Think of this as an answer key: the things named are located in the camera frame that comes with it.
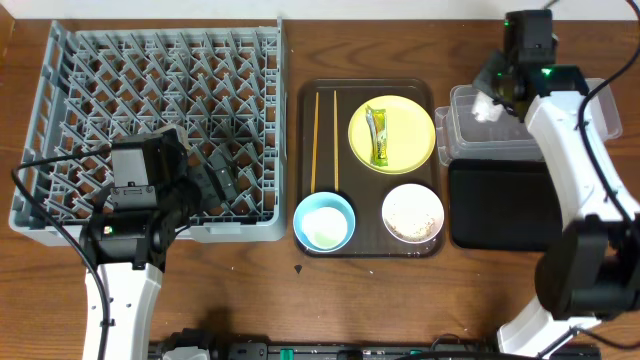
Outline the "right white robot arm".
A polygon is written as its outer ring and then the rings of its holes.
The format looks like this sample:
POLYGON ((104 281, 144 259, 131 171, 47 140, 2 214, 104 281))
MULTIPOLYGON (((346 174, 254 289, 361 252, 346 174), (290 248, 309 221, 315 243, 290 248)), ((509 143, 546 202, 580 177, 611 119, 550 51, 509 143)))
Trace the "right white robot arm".
POLYGON ((472 83, 480 122, 501 109, 525 124, 560 204, 562 237, 535 270, 535 297, 497 334, 500 352, 549 357, 572 337, 639 308, 639 203, 622 183, 575 65, 492 53, 472 83))

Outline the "white cup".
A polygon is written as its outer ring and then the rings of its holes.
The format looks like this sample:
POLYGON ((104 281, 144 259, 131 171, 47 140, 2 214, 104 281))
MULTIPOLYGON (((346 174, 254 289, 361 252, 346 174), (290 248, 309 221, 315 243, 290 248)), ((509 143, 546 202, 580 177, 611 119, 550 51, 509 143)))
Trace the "white cup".
POLYGON ((302 232, 311 245, 320 250, 331 250, 340 245, 348 232, 348 223, 342 212, 333 207, 322 207, 302 218, 302 232))

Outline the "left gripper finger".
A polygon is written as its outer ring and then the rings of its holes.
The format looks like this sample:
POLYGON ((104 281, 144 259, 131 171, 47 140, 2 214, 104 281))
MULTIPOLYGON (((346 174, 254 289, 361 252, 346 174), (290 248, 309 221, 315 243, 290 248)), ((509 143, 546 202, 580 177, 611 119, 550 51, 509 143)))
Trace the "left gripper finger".
POLYGON ((192 180, 201 192, 200 209, 211 210, 217 208, 220 205, 220 197, 212 177, 202 164, 192 168, 192 180))
POLYGON ((235 201, 239 188, 234 163, 221 152, 212 153, 208 161, 220 197, 225 201, 235 201))

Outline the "white bowl with crumbs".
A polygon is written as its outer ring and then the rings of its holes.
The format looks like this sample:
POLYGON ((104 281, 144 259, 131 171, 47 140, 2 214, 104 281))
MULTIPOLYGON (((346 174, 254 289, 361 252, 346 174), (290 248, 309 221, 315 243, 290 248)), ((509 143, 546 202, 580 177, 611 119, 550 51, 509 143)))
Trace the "white bowl with crumbs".
POLYGON ((423 244, 436 240, 445 220, 444 206, 430 188, 403 184, 392 189, 381 206, 382 222, 397 240, 423 244))

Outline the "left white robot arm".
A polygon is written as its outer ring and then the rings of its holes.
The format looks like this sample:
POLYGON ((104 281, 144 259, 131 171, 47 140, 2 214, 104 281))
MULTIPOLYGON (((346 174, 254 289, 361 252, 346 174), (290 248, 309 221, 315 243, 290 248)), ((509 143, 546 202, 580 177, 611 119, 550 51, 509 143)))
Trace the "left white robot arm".
POLYGON ((223 156, 191 167, 183 149, 112 152, 113 211, 96 208, 81 231, 85 359, 144 359, 166 254, 192 216, 224 197, 234 168, 223 156))

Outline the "white tissue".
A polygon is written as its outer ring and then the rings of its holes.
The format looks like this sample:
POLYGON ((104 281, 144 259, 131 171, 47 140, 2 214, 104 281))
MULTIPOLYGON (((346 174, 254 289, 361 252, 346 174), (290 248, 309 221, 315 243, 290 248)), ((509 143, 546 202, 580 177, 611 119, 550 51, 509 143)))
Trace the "white tissue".
POLYGON ((479 92, 474 100, 471 113, 480 123, 497 122, 504 107, 495 104, 494 100, 483 92, 479 92))

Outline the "green yellow snack wrapper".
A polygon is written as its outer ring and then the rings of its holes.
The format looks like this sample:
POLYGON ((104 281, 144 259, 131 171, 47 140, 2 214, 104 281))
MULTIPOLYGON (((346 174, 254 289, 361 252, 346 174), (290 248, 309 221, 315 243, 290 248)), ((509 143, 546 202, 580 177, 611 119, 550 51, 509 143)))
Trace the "green yellow snack wrapper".
POLYGON ((365 108, 366 122, 369 126, 372 155, 371 163, 375 166, 388 165, 387 155, 387 114, 385 109, 374 109, 369 105, 365 108))

